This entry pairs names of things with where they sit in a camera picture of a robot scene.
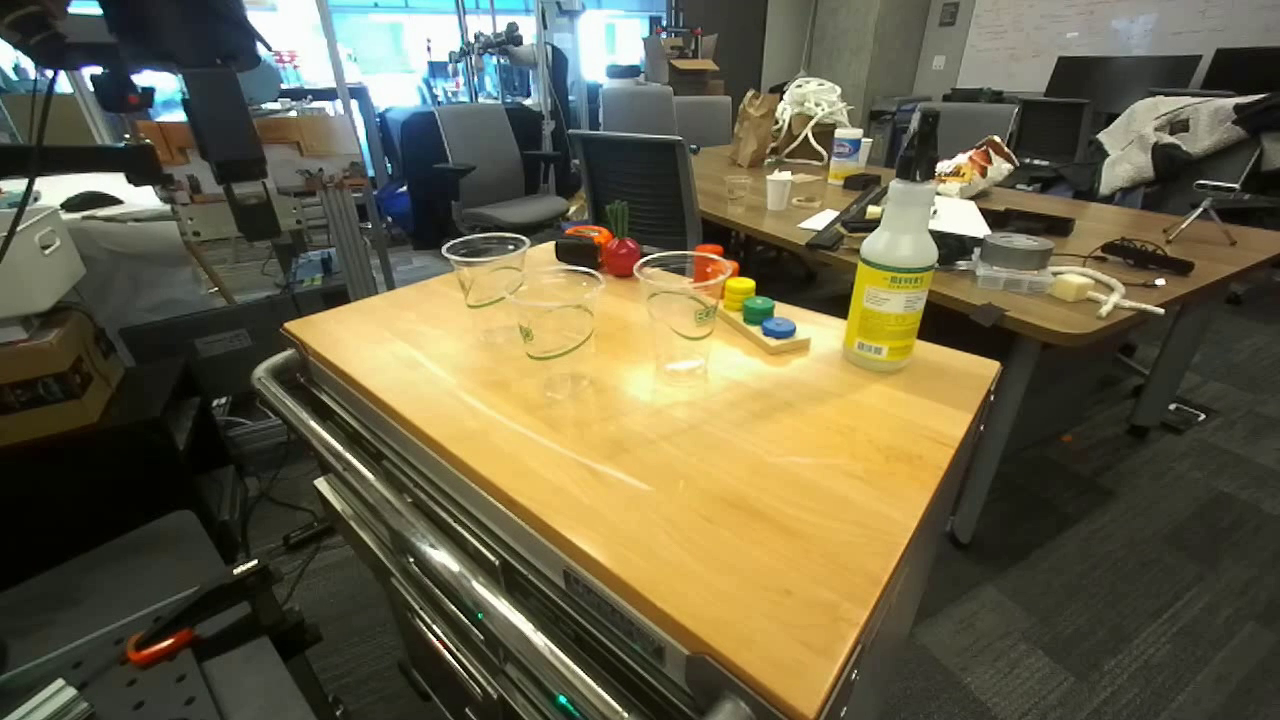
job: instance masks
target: black chair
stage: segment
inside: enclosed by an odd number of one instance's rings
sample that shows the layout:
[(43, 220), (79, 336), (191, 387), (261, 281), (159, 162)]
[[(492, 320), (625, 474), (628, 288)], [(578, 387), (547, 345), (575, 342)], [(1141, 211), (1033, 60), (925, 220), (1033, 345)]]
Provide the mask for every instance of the black chair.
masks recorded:
[(625, 202), (628, 234), (642, 249), (693, 249), (705, 239), (683, 136), (568, 132), (568, 139), (575, 144), (597, 224), (606, 220), (606, 203)]
[[(507, 126), (515, 132), (521, 151), (537, 151), (542, 144), (542, 115), (507, 104)], [(447, 168), (438, 126), (430, 107), (386, 107), (384, 111), (384, 150), (393, 156), (393, 176), (409, 185), (409, 203), (410, 203), (410, 243), (414, 249), (434, 249), (447, 237), (455, 237), (453, 224), (453, 194), (455, 194), (455, 171)], [(522, 194), (540, 185), (537, 168), (522, 168)]]
[(1090, 104), (1085, 95), (1018, 95), (1010, 151), (1018, 168), (1010, 188), (1090, 196)]

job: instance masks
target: cable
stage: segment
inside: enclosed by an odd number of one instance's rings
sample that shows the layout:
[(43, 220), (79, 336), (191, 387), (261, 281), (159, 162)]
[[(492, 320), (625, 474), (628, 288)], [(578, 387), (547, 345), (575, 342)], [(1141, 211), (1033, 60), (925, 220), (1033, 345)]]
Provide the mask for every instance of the cable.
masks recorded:
[(25, 217), (27, 217), (30, 194), (37, 194), (37, 168), (39, 168), (39, 151), (43, 151), (43, 132), (49, 132), (49, 107), (50, 107), (56, 75), (59, 75), (59, 71), (49, 75), (39, 111), (37, 111), (37, 115), (27, 111), (27, 132), (37, 128), (30, 151), (27, 151), (27, 185), (25, 185), (25, 196), (18, 196), (16, 207), (12, 207), (12, 220), (9, 220), (9, 234), (5, 234), (5, 243), (0, 243), (0, 263), (5, 263), (5, 257), (9, 257), (9, 249), (12, 249), (12, 239), (16, 239), (16, 230), (25, 230)]

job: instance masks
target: computer monitor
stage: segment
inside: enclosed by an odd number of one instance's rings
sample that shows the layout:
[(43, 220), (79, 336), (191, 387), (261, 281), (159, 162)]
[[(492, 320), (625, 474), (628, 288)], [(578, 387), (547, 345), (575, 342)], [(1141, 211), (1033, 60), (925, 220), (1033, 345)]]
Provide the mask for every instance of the computer monitor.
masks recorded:
[(1201, 57), (1059, 57), (1042, 95), (1087, 95), (1090, 111), (1112, 119), (1151, 94), (1191, 88), (1194, 70)]
[(1214, 47), (1201, 88), (1280, 94), (1280, 47)]

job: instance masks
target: box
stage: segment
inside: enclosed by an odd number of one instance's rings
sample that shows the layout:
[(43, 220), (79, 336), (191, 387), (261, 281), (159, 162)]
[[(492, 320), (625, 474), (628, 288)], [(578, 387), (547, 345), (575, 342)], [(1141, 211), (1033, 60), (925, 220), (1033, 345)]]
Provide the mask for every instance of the box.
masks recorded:
[(27, 207), (0, 261), (0, 320), (39, 316), (62, 299), (85, 276), (74, 239), (56, 207)]
[(124, 363), (74, 310), (56, 310), (30, 342), (0, 345), (0, 449), (91, 429)]

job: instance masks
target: cardboard box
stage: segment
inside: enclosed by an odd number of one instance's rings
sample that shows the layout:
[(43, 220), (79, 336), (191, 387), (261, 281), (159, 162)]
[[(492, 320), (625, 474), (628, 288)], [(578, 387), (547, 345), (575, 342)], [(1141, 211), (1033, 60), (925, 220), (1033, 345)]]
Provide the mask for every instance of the cardboard box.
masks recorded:
[(56, 310), (30, 342), (0, 345), (0, 449), (91, 429), (124, 363), (74, 310)]

